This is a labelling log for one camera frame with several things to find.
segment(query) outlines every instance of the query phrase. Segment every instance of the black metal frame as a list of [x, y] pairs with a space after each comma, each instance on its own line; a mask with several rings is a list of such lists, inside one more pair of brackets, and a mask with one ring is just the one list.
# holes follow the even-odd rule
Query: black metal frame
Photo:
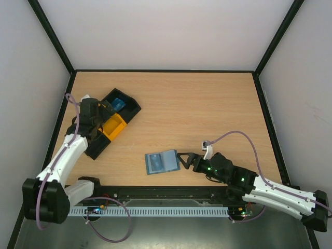
[[[60, 41], [58, 40], [51, 24], [49, 23], [42, 7], [40, 6], [38, 0], [28, 0], [31, 7], [33, 8], [37, 18], [39, 19], [40, 23], [42, 24], [45, 32], [49, 36], [51, 42], [53, 43], [56, 51], [58, 52], [61, 60], [63, 61], [64, 65], [66, 66], [68, 72], [70, 73], [70, 79], [68, 82], [66, 93], [70, 93], [75, 81], [76, 73], [77, 72], [154, 72], [154, 73], [251, 73], [254, 79], [255, 87], [257, 90], [257, 94], [259, 97], [262, 113], [264, 115], [264, 119], [266, 122], [266, 126], [268, 129], [268, 133], [270, 136], [272, 148], [274, 151], [275, 159], [278, 165], [279, 173], [282, 179], [282, 183], [285, 185], [291, 185], [287, 169], [282, 157], [282, 153], [278, 144], [278, 139], [275, 134], [273, 122], [268, 110], [267, 102], [264, 96], [264, 92], [261, 87], [261, 83], [259, 81], [259, 75], [263, 71], [264, 67], [266, 66], [268, 60], [272, 56], [274, 50], [276, 49], [277, 45], [279, 44], [281, 38], [285, 34], [287, 28], [291, 24], [292, 20], [294, 19], [296, 13], [298, 12], [299, 8], [303, 4], [304, 0], [294, 0], [292, 6], [290, 7], [287, 15], [285, 16], [283, 22], [281, 23], [278, 31], [276, 32], [273, 40], [271, 41], [267, 51], [265, 52], [262, 60], [260, 61], [257, 69], [255, 71], [230, 71], [230, 70], [75, 70], [67, 57]], [[51, 142], [49, 148], [47, 150], [47, 154], [45, 157], [45, 161], [43, 164], [43, 169], [47, 166], [50, 162], [51, 157], [53, 155], [54, 147], [57, 141], [57, 137], [59, 135], [60, 127], [62, 124], [62, 120], [64, 117], [64, 113], [67, 107], [67, 100], [64, 98], [61, 104], [60, 112], [57, 118], [57, 122], [54, 128], [54, 132], [52, 134]], [[206, 200], [209, 199], [212, 203], [223, 203], [228, 206], [232, 206], [232, 203], [227, 203], [227, 200], [223, 199], [223, 193], [226, 191], [226, 187], [142, 187], [142, 186], [103, 186], [103, 192], [106, 192], [110, 195], [116, 193], [119, 198], [123, 198], [125, 200], [127, 195], [132, 195], [135, 193], [137, 198], [152, 198], [154, 199], [165, 199], [169, 197], [173, 198], [185, 198], [185, 199], [201, 199]], [[7, 249], [12, 249], [15, 246], [21, 224], [23, 222], [23, 209], [21, 209], [17, 222], [15, 224], [13, 233], [11, 235], [9, 244]], [[307, 229], [308, 236], [312, 245], [312, 248], [319, 249], [319, 245], [313, 230]]]

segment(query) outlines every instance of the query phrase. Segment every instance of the wooden tabletop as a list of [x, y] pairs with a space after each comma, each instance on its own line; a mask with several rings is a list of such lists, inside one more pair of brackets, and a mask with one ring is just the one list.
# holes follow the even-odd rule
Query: wooden tabletop
[[[104, 98], [114, 88], [132, 96], [142, 110], [94, 161], [81, 155], [67, 184], [81, 176], [102, 185], [220, 186], [203, 174], [180, 171], [147, 175], [147, 153], [176, 149], [203, 155], [201, 142], [240, 130], [253, 140], [265, 177], [280, 183], [280, 174], [251, 74], [242, 73], [105, 73], [78, 72], [72, 95]], [[75, 116], [68, 105], [54, 154]], [[237, 166], [257, 170], [253, 150], [240, 134], [213, 145]]]

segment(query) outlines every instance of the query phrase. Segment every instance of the white backdrop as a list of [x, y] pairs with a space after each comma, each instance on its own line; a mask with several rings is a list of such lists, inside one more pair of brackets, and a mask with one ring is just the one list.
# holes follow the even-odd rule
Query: white backdrop
[[0, 1], [0, 248], [41, 171], [69, 73], [27, 1]]
[[75, 69], [254, 70], [293, 0], [39, 0]]
[[[332, 201], [332, 1], [305, 1], [261, 74], [290, 180]], [[321, 249], [327, 233], [316, 232]]]

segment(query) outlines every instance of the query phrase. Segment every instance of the robotic arm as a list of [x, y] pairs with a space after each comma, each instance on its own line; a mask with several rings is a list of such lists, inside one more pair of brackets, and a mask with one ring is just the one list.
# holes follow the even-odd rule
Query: robotic arm
[[327, 230], [327, 194], [323, 191], [305, 192], [287, 187], [248, 169], [233, 165], [221, 153], [212, 155], [212, 146], [203, 142], [205, 156], [195, 153], [178, 153], [177, 157], [186, 169], [193, 165], [193, 171], [203, 173], [227, 184], [226, 195], [231, 201], [240, 200], [259, 203], [285, 212], [313, 230]]
[[97, 178], [81, 177], [76, 184], [67, 188], [65, 183], [80, 155], [97, 138], [98, 129], [115, 112], [107, 101], [101, 102], [88, 96], [81, 100], [78, 127], [74, 118], [60, 150], [48, 166], [37, 178], [26, 179], [22, 186], [24, 215], [27, 219], [36, 219], [38, 212], [41, 221], [60, 224], [65, 221], [72, 206], [97, 191], [100, 186]]

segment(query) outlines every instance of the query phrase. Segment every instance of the light wood surface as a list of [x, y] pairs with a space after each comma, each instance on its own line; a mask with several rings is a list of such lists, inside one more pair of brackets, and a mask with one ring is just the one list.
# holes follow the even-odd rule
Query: light wood surface
[[[251, 137], [265, 177], [281, 182], [251, 74], [79, 72], [72, 95], [78, 101], [86, 94], [102, 99], [114, 88], [133, 96], [142, 110], [96, 161], [81, 155], [67, 184], [93, 176], [102, 185], [220, 186], [183, 166], [180, 171], [147, 175], [144, 155], [169, 149], [203, 154], [203, 140], [231, 130]], [[55, 151], [74, 116], [69, 104]], [[232, 134], [213, 148], [235, 165], [258, 171], [245, 137]]]

